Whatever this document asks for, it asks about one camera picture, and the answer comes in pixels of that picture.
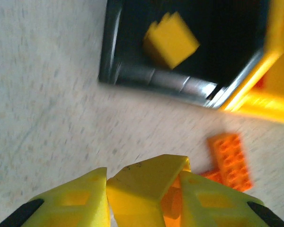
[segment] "orange lego brick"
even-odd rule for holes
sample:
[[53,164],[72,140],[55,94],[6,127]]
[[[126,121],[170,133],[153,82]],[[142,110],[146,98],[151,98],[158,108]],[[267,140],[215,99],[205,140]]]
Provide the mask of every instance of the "orange lego brick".
[[224,185],[240,192],[252,187],[238,134],[225,133],[207,139],[215,167]]
[[203,177],[205,177],[207,179],[210,179],[212,181],[215,181],[217,183],[223,184],[221,173],[220,173],[219,169],[208,171],[206,173],[201,174],[201,176],[203,176]]

